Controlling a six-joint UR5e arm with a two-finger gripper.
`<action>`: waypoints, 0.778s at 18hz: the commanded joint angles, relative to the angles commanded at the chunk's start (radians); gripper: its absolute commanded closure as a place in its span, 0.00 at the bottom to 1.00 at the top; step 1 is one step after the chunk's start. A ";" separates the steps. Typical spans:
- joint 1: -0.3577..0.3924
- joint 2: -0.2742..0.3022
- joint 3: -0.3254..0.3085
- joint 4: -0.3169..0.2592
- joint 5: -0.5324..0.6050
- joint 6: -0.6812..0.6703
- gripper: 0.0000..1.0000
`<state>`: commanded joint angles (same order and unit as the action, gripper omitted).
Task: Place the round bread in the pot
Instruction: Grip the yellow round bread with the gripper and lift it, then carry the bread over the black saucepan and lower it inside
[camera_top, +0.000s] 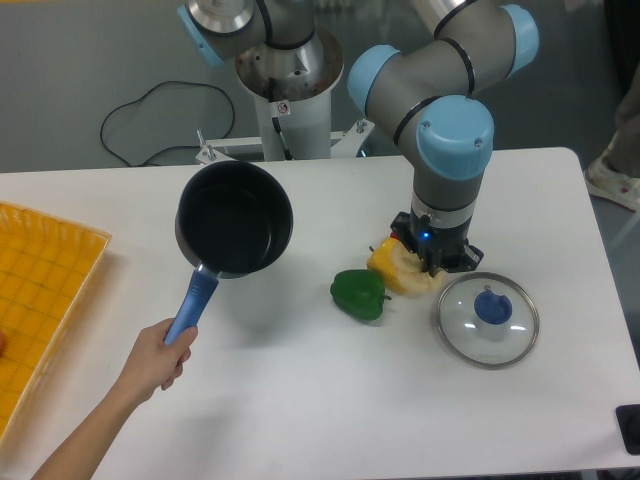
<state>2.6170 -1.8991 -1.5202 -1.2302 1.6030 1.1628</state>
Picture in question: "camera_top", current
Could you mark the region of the person's hand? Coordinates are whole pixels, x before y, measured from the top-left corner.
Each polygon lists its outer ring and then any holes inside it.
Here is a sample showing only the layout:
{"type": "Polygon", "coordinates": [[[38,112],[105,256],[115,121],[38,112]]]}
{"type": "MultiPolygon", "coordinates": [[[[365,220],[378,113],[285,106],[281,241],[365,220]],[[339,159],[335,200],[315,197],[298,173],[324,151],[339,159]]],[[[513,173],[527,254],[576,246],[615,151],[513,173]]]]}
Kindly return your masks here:
{"type": "Polygon", "coordinates": [[[198,328],[189,327],[171,344],[166,344],[165,337],[172,325],[173,319],[169,318],[140,331],[114,385],[116,393],[128,404],[140,405],[158,388],[168,389],[182,374],[198,328]]]}

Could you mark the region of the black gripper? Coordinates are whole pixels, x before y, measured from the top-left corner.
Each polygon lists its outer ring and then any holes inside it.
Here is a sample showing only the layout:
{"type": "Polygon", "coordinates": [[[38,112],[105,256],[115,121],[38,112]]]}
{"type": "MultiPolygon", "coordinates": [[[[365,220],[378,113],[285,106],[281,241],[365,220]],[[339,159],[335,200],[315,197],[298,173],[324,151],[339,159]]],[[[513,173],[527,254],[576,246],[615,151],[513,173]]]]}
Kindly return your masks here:
{"type": "Polygon", "coordinates": [[[471,220],[453,228],[437,227],[432,217],[399,212],[392,221],[392,235],[422,260],[422,271],[435,277],[447,273],[475,271],[484,253],[467,238],[471,220]]]}

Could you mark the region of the person's forearm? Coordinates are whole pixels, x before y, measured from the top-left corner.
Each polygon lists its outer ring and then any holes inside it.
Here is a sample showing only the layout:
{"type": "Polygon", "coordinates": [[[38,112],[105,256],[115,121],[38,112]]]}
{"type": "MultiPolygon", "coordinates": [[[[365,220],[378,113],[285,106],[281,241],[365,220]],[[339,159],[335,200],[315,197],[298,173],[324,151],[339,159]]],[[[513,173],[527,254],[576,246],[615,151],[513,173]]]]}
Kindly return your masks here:
{"type": "Polygon", "coordinates": [[[39,467],[32,479],[91,479],[140,402],[114,386],[39,467]]]}

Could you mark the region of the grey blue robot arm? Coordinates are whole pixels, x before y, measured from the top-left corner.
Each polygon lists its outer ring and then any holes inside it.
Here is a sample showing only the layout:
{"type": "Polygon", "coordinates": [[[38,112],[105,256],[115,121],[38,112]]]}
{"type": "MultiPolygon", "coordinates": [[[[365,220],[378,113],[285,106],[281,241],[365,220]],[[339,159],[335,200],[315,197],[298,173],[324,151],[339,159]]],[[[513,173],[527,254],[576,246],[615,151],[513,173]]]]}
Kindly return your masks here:
{"type": "Polygon", "coordinates": [[[331,91],[345,80],[363,117],[414,170],[409,212],[392,231],[424,271],[470,272],[482,252],[467,237],[494,121],[475,94],[530,64],[530,13],[492,1],[418,1],[432,41],[403,54],[377,45],[346,67],[309,1],[187,1],[178,16],[210,65],[233,60],[253,96],[266,160],[330,155],[331,91]]]}

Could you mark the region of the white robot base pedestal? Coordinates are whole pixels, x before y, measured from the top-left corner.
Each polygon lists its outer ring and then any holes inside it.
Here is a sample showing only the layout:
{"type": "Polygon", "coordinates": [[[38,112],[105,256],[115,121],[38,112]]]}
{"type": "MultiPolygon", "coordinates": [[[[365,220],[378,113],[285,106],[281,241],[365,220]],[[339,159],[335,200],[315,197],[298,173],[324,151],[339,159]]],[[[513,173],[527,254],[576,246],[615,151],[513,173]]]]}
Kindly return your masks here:
{"type": "Polygon", "coordinates": [[[346,131],[331,127],[331,91],[343,68],[337,39],[321,27],[300,47],[284,50],[263,43],[236,56],[239,82],[254,101],[264,160],[362,154],[374,123],[360,118],[346,131]]]}

